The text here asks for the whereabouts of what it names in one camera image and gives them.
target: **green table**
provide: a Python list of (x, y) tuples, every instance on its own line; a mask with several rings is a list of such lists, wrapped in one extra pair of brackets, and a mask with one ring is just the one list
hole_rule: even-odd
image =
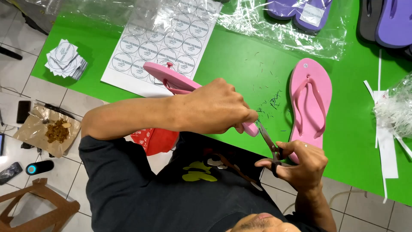
[[(341, 61), (309, 56), (325, 67), (333, 86), (323, 137), (323, 149), (329, 158), (324, 175), (383, 196), (379, 150), (375, 149), (376, 124), (371, 111), (373, 101), (363, 84), (367, 80), (372, 89), (377, 90), (379, 48), (356, 39), (358, 11), (358, 5), (353, 4), (348, 16), (351, 19), (347, 25), (348, 44)], [(107, 102), (140, 97), (100, 82), (120, 38), (119, 31), (123, 29), (86, 26), (90, 23), (86, 18), (60, 15), (44, 44), (32, 75)], [(78, 46), (79, 54), (89, 62), (79, 81), (56, 78), (44, 66), (47, 62), (46, 54), (62, 38)], [(194, 79), (205, 85), (217, 77), (223, 77), (236, 87), (236, 91), (244, 96), (253, 109), (262, 108), (264, 113), (260, 113), (260, 119), (272, 139), (288, 141), (293, 124), (288, 82), (292, 69), (301, 58), (296, 53), (277, 50), (262, 41), (216, 26)], [(383, 51), (381, 88), (384, 90), (392, 86), (411, 70), (410, 62), (394, 59)], [(260, 105), (278, 91), (280, 106), (277, 109), (270, 105)], [(238, 135), (231, 129), (223, 135), (211, 137), (264, 156), (272, 156), (260, 136), (252, 138), (245, 133)], [(404, 141), (412, 147), (411, 140)], [(387, 179), (388, 197), (412, 205), (412, 198), (408, 194), (412, 190), (412, 161), (397, 141), (395, 144), (399, 178)]]

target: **sticker sheet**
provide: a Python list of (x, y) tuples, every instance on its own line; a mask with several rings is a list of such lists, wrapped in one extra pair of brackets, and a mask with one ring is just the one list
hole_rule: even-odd
[(172, 30), (148, 27), (142, 20), (131, 17), (116, 45), (103, 82), (144, 97), (171, 96), (161, 82), (143, 68), (154, 62), (193, 80), (210, 35), (222, 8), (211, 0), (168, 0), (174, 11)]

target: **pink sandal strap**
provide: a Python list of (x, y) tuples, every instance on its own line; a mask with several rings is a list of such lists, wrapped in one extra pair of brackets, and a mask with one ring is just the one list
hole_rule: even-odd
[(302, 136), (302, 132), (303, 132), (303, 117), (302, 114), (300, 113), (299, 110), (299, 105), (297, 104), (297, 101), (299, 99), (300, 93), (302, 92), (302, 90), (306, 87), (306, 85), (310, 83), (312, 84), (312, 91), (313, 91), (313, 95), (316, 98), (316, 101), (318, 102), (319, 108), (322, 111), (323, 114), (323, 120), (324, 120), (324, 124), (323, 127), (315, 134), (314, 139), (318, 138), (319, 136), (321, 136), (326, 129), (326, 110), (325, 110), (325, 105), (323, 104), (322, 101), (322, 97), (319, 94), (318, 88), (316, 86), (316, 82), (314, 79), (310, 78), (309, 75), (307, 76), (307, 78), (302, 82), (302, 84), (297, 88), (295, 94), (293, 95), (293, 99), (292, 102), (295, 103), (296, 109), (299, 112), (300, 115), (300, 123), (298, 123), (298, 121), (296, 120), (295, 117), (295, 123), (297, 123), (297, 130), (299, 132), (299, 136)]

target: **pink flip-flop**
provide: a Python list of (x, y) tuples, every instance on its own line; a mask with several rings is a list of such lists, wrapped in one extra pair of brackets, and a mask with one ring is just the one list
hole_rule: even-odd
[[(302, 59), (292, 72), (289, 89), (295, 116), (289, 141), (301, 140), (322, 148), (326, 114), (332, 99), (328, 73), (318, 62)], [(289, 158), (299, 164), (294, 152)]]

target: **stack of stickers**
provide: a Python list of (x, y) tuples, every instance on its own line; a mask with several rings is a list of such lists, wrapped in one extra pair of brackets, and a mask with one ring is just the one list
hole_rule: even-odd
[(46, 56), (47, 63), (44, 66), (55, 76), (69, 76), (79, 80), (87, 67), (87, 62), (77, 53), (77, 47), (64, 39), (60, 40), (59, 45)]

